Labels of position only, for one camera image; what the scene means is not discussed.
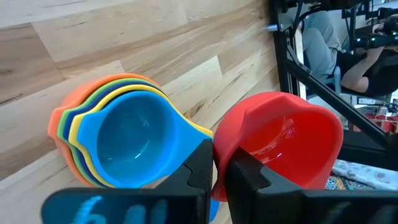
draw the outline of fabric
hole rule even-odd
[[[331,175],[325,187],[327,190],[372,190],[366,184],[359,183],[357,181],[349,180],[344,177]]]
[[[398,172],[336,160],[332,172],[379,190],[398,190]]]
[[[304,20],[303,51],[313,76],[321,82],[333,73],[341,44],[326,11],[316,12]]]

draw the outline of black metal bar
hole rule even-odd
[[[279,12],[282,9],[282,6],[279,5],[279,1],[269,1],[270,7],[267,9],[264,8],[267,14],[270,15],[271,24],[276,24],[279,29],[281,29],[282,23],[280,22],[280,18],[278,16]],[[279,73],[279,85],[280,90],[286,93],[292,92],[292,76],[287,73],[285,66],[286,56],[286,41],[287,36],[285,32],[274,32],[274,44],[275,44],[275,54],[277,59],[277,67]]]
[[[277,59],[280,90],[293,94],[292,76],[286,70],[286,35],[285,32],[274,32],[275,54]]]
[[[344,131],[338,159],[398,171],[398,154],[387,151],[364,133]]]
[[[287,71],[305,86],[310,88],[320,98],[325,100],[330,106],[340,112],[345,118],[355,126],[370,136],[374,141],[386,149],[392,149],[386,134],[374,123],[368,120],[360,112],[356,111],[351,105],[342,100],[334,91],[329,89],[316,78],[312,77],[305,70],[300,68],[295,62],[286,60]]]

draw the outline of metal frame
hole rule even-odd
[[[311,89],[320,98],[334,107],[348,121],[363,131],[363,133],[352,134],[345,131],[344,142],[339,159],[351,162],[368,164],[386,169],[398,170],[398,152],[395,151],[397,144],[395,136],[388,136],[383,130],[368,120],[356,109],[341,99],[333,90],[311,76],[311,71],[300,63],[294,51],[294,37],[289,35],[292,26],[291,19],[281,6],[280,0],[269,1],[269,14],[271,24],[277,24],[278,30],[274,32],[275,52],[279,72],[280,90],[299,95],[299,82]],[[363,145],[361,142],[373,142]]]

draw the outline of cable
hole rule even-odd
[[[301,10],[303,8],[303,5],[304,5],[304,0],[299,0],[296,16],[295,16],[294,22],[293,22],[293,30],[292,30],[292,33],[290,34],[291,37],[294,37],[294,35],[296,33],[296,30],[297,30],[297,27],[300,24],[300,14],[301,14]]]

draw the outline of wood grain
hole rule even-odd
[[[1,0],[0,27],[57,18],[132,0]]]
[[[68,93],[82,83],[121,72],[120,62],[115,61],[0,106],[0,180],[55,149],[47,125],[53,109]]]
[[[279,89],[262,0],[1,1],[0,27],[13,26],[0,30],[0,100],[17,96],[0,105],[1,223],[40,223],[50,194],[82,186],[46,134],[52,110],[81,84],[143,74],[214,131],[236,103]],[[231,223],[228,204],[213,223]]]
[[[134,1],[33,23],[56,61],[145,39],[186,24],[178,0]]]
[[[30,24],[0,29],[0,105],[63,80]]]

